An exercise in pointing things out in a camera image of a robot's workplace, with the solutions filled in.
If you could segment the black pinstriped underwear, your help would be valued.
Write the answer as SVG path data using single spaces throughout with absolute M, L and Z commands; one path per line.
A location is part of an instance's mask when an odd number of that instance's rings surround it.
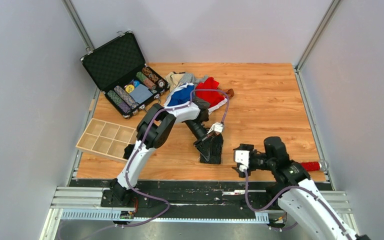
M 204 143 L 208 150 L 208 156 L 205 158 L 201 154 L 199 162 L 202 164 L 220 165 L 222 163 L 222 150 L 224 143 L 223 135 L 214 135 L 210 139 L 207 139 Z

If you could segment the red underwear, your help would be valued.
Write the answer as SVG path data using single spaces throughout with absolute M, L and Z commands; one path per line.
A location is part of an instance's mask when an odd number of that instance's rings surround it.
M 197 90 L 195 91 L 195 95 L 209 103 L 209 113 L 219 109 L 228 101 L 223 93 L 217 91 L 219 84 L 220 83 L 214 80 L 213 77 L 209 77 L 204 82 L 199 83 L 195 88 Z

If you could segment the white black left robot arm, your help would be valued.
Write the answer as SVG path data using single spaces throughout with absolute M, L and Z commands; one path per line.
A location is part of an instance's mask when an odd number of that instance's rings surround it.
M 185 123 L 196 137 L 194 143 L 204 160 L 210 158 L 209 134 L 202 122 L 209 120 L 209 110 L 204 105 L 188 101 L 176 106 L 155 103 L 136 128 L 136 141 L 122 172 L 114 178 L 109 188 L 120 206 L 129 206 L 133 201 L 133 188 L 152 153 L 168 139 L 172 128 Z

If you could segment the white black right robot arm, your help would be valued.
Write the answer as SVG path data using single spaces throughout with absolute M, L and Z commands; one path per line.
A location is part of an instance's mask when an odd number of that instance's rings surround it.
M 233 149 L 234 170 L 245 179 L 244 201 L 253 212 L 281 208 L 292 216 L 314 240 L 368 240 L 350 227 L 324 198 L 308 171 L 292 160 L 279 136 L 267 137 L 264 151 L 241 143 Z M 249 176 L 256 170 L 269 171 L 275 183 L 265 195 L 266 205 L 255 208 L 249 199 Z

